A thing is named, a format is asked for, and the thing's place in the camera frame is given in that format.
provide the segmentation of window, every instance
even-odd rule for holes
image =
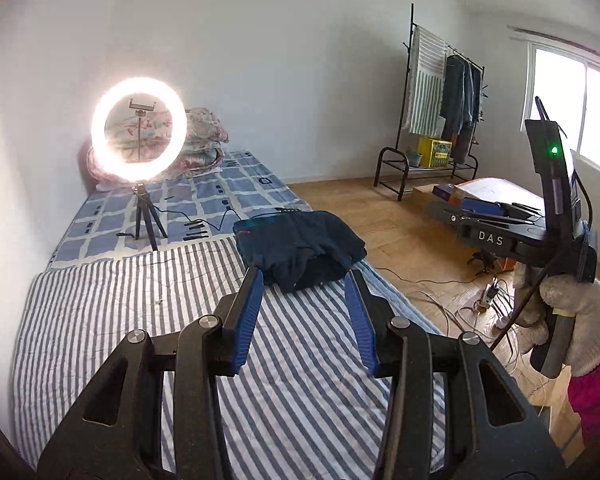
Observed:
[[[539,119],[538,96],[567,135],[567,145],[600,167],[600,66],[532,44],[529,69],[525,117]]]

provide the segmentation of white wall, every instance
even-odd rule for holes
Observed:
[[[116,0],[109,82],[167,82],[282,178],[370,175],[394,143],[411,2],[464,45],[455,0]]]
[[[30,282],[84,201],[77,151],[102,88],[112,0],[0,1],[0,427]]]
[[[484,103],[485,122],[477,129],[480,146],[478,176],[497,176],[515,182],[537,194],[542,189],[534,173],[526,133],[520,131],[526,93],[528,47],[507,25],[528,28],[576,41],[600,52],[600,38],[585,30],[559,23],[513,14],[479,14],[472,21],[470,51],[485,64],[485,83],[489,98]],[[576,170],[589,193],[598,231],[600,261],[600,172],[588,162],[576,161]]]

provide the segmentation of person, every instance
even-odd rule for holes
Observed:
[[[519,304],[538,272],[539,269],[516,264],[514,304]],[[600,432],[600,282],[579,283],[566,274],[542,280],[516,320],[522,354],[548,339],[544,304],[559,309],[562,316],[576,318],[564,364],[571,367],[569,402],[580,415],[584,444],[588,446]]]

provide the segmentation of window frame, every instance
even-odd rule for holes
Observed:
[[[573,59],[574,61],[578,61],[584,64],[585,71],[585,85],[584,85],[584,98],[582,100],[582,115],[580,118],[580,133],[578,134],[578,143],[577,149],[574,150],[578,156],[583,158],[583,155],[580,155],[580,148],[582,146],[582,136],[584,134],[584,124],[587,116],[587,91],[588,91],[588,83],[587,76],[589,68],[593,70],[597,70],[600,72],[600,59],[593,54],[586,53],[577,48],[563,48],[561,46],[555,46],[552,44],[541,43],[539,41],[527,41],[527,69],[526,69],[526,95],[525,95],[525,108],[522,115],[522,124],[520,126],[520,130],[522,132],[525,131],[525,120],[531,117],[532,107],[535,106],[534,103],[534,87],[536,85],[536,52],[538,50],[544,50],[546,52],[550,52],[552,54],[557,54],[558,56],[568,57]]]

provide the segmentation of ring light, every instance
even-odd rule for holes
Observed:
[[[120,99],[132,94],[149,94],[160,99],[171,113],[171,140],[164,152],[149,162],[123,162],[109,147],[105,137],[107,117]],[[182,101],[165,83],[148,77],[126,79],[102,96],[93,113],[91,142],[98,163],[109,173],[130,182],[147,180],[166,170],[176,159],[187,135],[187,116]]]

